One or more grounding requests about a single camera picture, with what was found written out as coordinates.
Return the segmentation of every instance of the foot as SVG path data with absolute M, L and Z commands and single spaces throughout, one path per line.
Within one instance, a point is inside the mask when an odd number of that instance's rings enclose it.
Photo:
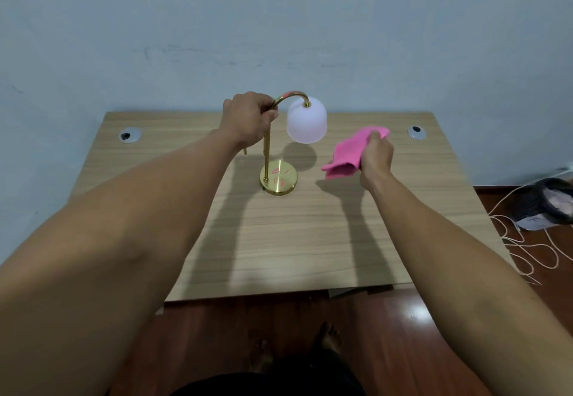
M 316 335 L 315 346 L 322 349 L 332 349 L 337 354 L 340 354 L 342 337 L 340 337 L 340 333 L 334 325 L 330 322 L 325 322 Z
M 269 373 L 273 367 L 273 353 L 266 340 L 258 342 L 249 355 L 250 371 L 256 374 Z

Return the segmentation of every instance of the microfiber towel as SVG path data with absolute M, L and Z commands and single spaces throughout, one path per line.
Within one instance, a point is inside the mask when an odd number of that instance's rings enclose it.
M 386 128 L 370 126 L 357 131 L 351 138 L 339 142 L 334 148 L 332 162 L 322 167 L 326 171 L 326 179 L 338 179 L 353 175 L 360 168 L 362 152 L 368 144 L 368 136 L 372 131 L 380 133 L 380 138 L 388 136 Z

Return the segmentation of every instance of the hand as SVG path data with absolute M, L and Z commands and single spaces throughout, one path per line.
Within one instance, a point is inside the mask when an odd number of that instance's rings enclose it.
M 394 146 L 388 138 L 380 138 L 377 131 L 370 133 L 368 145 L 362 152 L 360 181 L 364 189 L 372 191 L 376 182 L 390 175 Z
M 219 129 L 237 144 L 237 148 L 250 147 L 259 142 L 270 123 L 278 117 L 277 110 L 269 110 L 275 99 L 270 95 L 249 91 L 235 94 L 233 100 L 223 102 L 223 118 Z

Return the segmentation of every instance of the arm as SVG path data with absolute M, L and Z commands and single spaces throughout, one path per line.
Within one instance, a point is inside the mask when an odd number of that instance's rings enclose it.
M 0 266 L 0 394 L 104 394 L 272 103 L 226 100 L 219 129 L 75 199 Z
M 511 266 L 390 173 L 393 150 L 373 132 L 361 182 L 444 339 L 494 394 L 568 393 L 571 336 Z

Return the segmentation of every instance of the dark shorts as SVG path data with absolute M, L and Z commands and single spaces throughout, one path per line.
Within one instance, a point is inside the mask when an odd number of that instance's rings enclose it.
M 215 394 L 365 396 L 348 365 L 330 349 L 313 349 L 281 360 L 268 374 L 236 373 L 193 382 L 171 396 Z

